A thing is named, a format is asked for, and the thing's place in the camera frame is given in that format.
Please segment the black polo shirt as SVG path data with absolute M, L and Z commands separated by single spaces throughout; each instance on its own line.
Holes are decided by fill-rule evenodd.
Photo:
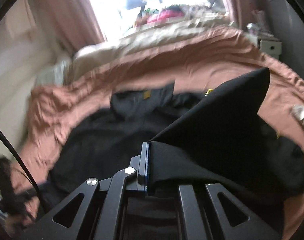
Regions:
M 149 194 L 220 183 L 281 233 L 284 201 L 304 192 L 304 153 L 258 115 L 269 84 L 268 68 L 260 68 L 210 93 L 176 94 L 170 83 L 113 94 L 109 107 L 72 129 L 45 199 L 53 207 L 88 178 L 112 177 L 147 142 Z

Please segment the beige pillow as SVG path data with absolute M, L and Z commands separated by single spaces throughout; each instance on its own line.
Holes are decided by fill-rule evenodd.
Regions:
M 149 24 L 115 41 L 106 41 L 80 49 L 64 71 L 64 83 L 69 85 L 90 70 L 123 56 L 184 41 L 204 33 L 209 28 L 224 24 L 222 18 L 193 18 Z

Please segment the brown satin duvet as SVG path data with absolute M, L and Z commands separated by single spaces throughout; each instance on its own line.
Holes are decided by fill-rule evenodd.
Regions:
M 102 50 L 76 59 L 83 74 L 65 86 L 38 86 L 31 91 L 28 138 L 20 156 L 34 179 L 45 181 L 72 128 L 107 107 L 111 94 L 154 88 L 168 82 L 175 92 L 208 90 L 261 67 L 271 73 L 259 115 L 277 133 L 304 150 L 304 130 L 290 114 L 304 105 L 304 80 L 286 64 L 259 51 L 235 28 L 218 26 L 200 36 L 150 48 L 102 64 Z

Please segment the clutter pile by window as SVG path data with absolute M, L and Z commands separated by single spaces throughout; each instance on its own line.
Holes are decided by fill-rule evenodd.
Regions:
M 225 14 L 226 9 L 223 0 L 207 0 L 202 3 L 201 0 L 189 0 L 187 4 L 171 4 L 162 9 L 148 8 L 145 5 L 140 8 L 140 13 L 132 25 L 129 27 L 135 28 L 148 23 L 165 22 L 167 19 L 184 18 L 191 20 L 192 18 L 202 17 L 206 14 L 219 13 Z

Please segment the white bedside cabinet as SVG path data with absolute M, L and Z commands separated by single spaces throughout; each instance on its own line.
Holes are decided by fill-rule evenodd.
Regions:
M 271 57 L 279 60 L 282 53 L 282 43 L 281 41 L 260 40 L 259 49 Z

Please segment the pink curtain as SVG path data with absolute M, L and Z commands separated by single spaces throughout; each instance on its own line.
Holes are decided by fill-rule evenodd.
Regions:
M 89 0 L 39 0 L 60 42 L 70 54 L 105 41 Z

